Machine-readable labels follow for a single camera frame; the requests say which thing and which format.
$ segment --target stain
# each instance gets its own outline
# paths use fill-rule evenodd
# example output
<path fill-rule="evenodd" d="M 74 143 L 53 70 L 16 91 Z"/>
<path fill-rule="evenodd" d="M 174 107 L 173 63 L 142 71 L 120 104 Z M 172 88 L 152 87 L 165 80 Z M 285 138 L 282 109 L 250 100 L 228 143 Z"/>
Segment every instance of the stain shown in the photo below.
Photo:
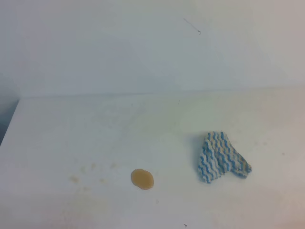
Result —
<path fill-rule="evenodd" d="M 132 183 L 143 190 L 148 190 L 153 187 L 153 176 L 150 172 L 144 169 L 135 169 L 131 174 Z"/>
<path fill-rule="evenodd" d="M 91 164 L 91 170 L 93 171 L 93 170 L 95 169 L 95 167 L 96 167 L 96 164 L 95 164 L 95 163 L 92 163 L 92 164 Z"/>
<path fill-rule="evenodd" d="M 78 184 L 79 181 L 80 181 L 80 179 L 77 176 L 75 176 L 75 175 L 72 175 L 71 177 L 69 177 L 69 180 L 71 182 L 73 182 L 74 184 Z"/>
<path fill-rule="evenodd" d="M 86 174 L 86 166 L 80 168 L 81 173 Z"/>
<path fill-rule="evenodd" d="M 82 190 L 83 190 L 84 192 L 88 192 L 88 191 L 91 190 L 91 188 L 85 186 L 85 187 L 82 188 Z"/>
<path fill-rule="evenodd" d="M 118 165 L 116 163 L 112 163 L 110 168 L 116 168 Z"/>

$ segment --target brown liquid puddle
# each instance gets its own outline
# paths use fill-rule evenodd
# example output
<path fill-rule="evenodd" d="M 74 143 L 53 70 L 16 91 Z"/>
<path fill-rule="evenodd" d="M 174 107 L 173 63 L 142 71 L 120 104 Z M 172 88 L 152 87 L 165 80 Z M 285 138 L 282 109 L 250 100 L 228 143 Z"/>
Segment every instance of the brown liquid puddle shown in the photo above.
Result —
<path fill-rule="evenodd" d="M 148 190 L 153 187 L 153 176 L 144 169 L 136 169 L 132 172 L 132 183 L 137 187 Z"/>

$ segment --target white wall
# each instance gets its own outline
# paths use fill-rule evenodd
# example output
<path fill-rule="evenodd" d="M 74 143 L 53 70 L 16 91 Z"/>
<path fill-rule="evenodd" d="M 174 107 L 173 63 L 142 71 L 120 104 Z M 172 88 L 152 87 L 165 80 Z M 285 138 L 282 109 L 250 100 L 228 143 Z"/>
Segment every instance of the white wall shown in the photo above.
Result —
<path fill-rule="evenodd" d="M 28 97 L 305 83 L 304 7 L 302 0 L 2 0 L 0 84 Z"/>

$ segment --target white table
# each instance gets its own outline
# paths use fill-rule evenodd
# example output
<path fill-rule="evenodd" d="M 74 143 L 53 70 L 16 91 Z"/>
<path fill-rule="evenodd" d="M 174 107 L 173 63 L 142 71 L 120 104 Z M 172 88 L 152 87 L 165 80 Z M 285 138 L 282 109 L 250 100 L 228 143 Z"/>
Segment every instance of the white table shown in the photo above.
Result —
<path fill-rule="evenodd" d="M 0 147 L 2 229 L 304 229 L 305 88 L 23 99 Z M 247 179 L 200 182 L 205 131 Z M 150 171 L 154 187 L 130 180 Z"/>

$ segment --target crumpled cloth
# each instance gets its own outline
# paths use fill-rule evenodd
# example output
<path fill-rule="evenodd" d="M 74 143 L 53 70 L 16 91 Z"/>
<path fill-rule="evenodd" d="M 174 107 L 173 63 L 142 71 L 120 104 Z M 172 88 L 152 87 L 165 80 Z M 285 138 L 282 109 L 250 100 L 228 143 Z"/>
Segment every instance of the crumpled cloth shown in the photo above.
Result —
<path fill-rule="evenodd" d="M 246 178 L 252 171 L 252 167 L 234 149 L 224 132 L 207 133 L 198 166 L 202 181 L 211 183 L 228 171 L 238 177 Z"/>

